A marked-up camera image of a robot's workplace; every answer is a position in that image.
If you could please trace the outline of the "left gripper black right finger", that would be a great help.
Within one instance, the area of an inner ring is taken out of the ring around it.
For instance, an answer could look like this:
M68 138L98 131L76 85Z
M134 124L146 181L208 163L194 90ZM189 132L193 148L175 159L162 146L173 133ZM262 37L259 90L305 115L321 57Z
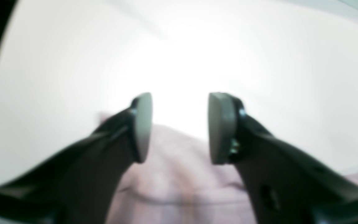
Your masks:
M258 224L358 224L358 185L273 136L242 101L210 93L211 162L232 164Z

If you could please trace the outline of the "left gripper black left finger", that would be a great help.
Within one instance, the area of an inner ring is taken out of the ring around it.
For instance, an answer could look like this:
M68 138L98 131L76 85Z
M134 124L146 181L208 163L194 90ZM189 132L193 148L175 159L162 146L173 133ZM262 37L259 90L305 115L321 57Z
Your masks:
M153 98L142 93L88 137L0 186L0 218L22 224L104 224L123 174L144 163Z

